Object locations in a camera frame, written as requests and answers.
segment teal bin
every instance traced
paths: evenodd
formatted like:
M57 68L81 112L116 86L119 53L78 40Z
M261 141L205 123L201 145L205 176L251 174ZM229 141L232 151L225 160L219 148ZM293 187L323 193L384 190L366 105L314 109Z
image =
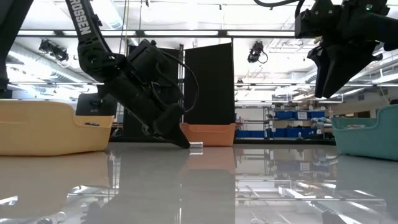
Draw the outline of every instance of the teal bin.
M342 154L398 160L398 105L381 108L376 119L332 118L331 122ZM347 128L354 124L364 128Z

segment black partition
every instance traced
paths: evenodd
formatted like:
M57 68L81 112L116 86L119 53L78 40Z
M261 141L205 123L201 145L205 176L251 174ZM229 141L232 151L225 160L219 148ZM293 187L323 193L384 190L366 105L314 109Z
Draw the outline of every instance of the black partition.
M130 52L132 52L136 46L130 46ZM175 49L160 49L176 58L178 58L179 51ZM171 80L174 80L177 83L178 80L178 63L174 60L169 60L170 62L170 71L167 73ZM159 80L159 84L165 86L165 88L161 89L161 93L159 94L160 99L166 103L176 103L179 98L179 91L170 83L167 83L165 80ZM139 122L133 115L129 114L127 110L124 110L124 118L123 118L123 136L126 138L134 138L134 139L150 139L142 132L142 124Z
M200 94L196 107L184 116L189 124L235 122L233 45L221 44L185 51L185 63L197 76ZM195 100L195 81L187 70L184 78L185 107Z

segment orange bin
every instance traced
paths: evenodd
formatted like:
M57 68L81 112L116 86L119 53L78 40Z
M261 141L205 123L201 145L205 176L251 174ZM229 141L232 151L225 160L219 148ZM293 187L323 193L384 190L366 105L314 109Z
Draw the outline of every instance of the orange bin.
M203 142L204 146L232 146L236 124L201 125L181 123L181 130L190 142Z

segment black panel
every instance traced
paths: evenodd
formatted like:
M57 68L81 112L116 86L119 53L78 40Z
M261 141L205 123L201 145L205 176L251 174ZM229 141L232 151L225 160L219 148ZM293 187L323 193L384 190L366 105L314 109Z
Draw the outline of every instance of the black panel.
M186 50L185 63L197 76L200 94L195 109L184 116L189 124L234 123L234 68L232 44ZM195 82L185 71L185 107L195 99Z
M118 102L111 95L101 99L97 93L80 94L77 101L77 116L115 116Z
M130 52L132 52L136 46L130 46ZM174 57L178 58L178 50L175 49L160 49ZM177 83L178 80L178 63L175 61L170 62L170 71L167 73L168 77L171 80L174 80ZM159 85L164 86L158 89L158 95L160 99L166 103L176 103L179 99L179 91L171 84L167 83L165 80L160 79L158 81ZM139 122L133 115L130 115L128 111L124 110L124 118L123 118L123 137L133 138L133 139L152 139L151 137L146 136L142 132L142 124Z

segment small object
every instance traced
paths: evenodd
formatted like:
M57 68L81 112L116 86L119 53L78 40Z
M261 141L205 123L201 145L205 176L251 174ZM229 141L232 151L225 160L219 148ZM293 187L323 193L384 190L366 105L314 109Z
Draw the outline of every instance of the small object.
M190 149L203 148L203 142L190 142L190 144L191 144Z
M100 124L98 124L98 123L92 123L92 122L86 122L85 125L97 126L97 127L100 126Z

